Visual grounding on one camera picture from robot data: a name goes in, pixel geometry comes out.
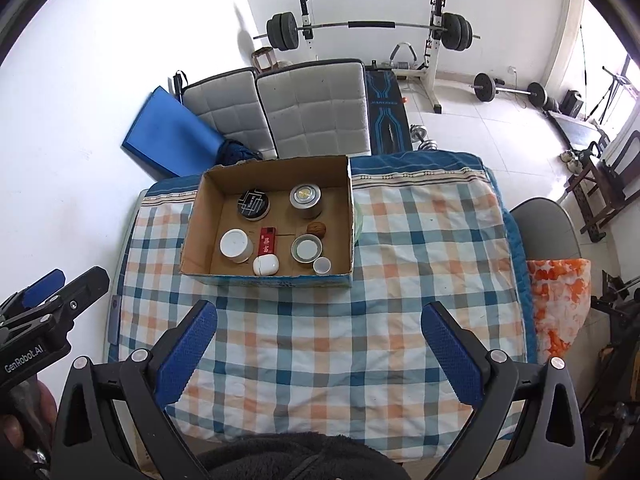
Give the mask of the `person left hand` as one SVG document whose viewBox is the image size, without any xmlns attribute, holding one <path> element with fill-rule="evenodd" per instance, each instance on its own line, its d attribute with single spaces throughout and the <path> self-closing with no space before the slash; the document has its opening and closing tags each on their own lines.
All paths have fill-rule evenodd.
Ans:
<svg viewBox="0 0 640 480">
<path fill-rule="evenodd" d="M 37 376 L 1 395 L 1 478 L 49 479 L 58 407 Z"/>
</svg>

